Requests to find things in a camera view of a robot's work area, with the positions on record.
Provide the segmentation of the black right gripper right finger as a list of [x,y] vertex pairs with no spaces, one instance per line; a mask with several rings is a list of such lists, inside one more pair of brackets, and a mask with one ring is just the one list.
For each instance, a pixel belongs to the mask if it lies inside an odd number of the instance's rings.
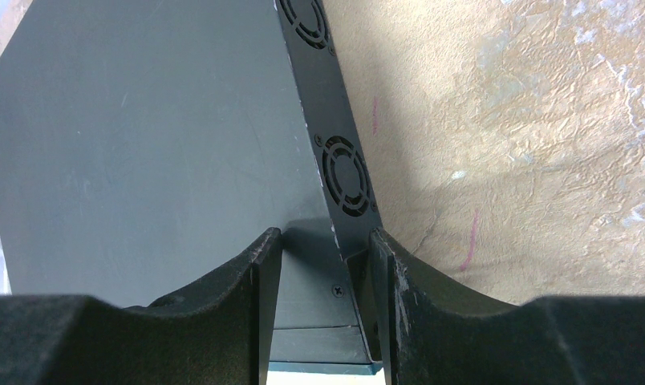
[[645,384],[645,296],[545,296],[520,306],[468,288],[383,229],[369,236],[389,384]]

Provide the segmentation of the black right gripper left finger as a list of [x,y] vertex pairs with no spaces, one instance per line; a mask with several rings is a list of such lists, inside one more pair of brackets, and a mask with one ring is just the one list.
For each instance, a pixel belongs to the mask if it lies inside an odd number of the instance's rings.
[[269,228],[148,306],[0,296],[0,384],[263,384],[282,268]]

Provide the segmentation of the dark grey network switch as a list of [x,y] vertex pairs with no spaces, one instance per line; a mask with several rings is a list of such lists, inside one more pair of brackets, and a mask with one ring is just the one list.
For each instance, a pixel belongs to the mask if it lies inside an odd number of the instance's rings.
[[271,368],[373,375],[380,224],[323,1],[33,1],[0,55],[14,294],[146,305],[277,227]]

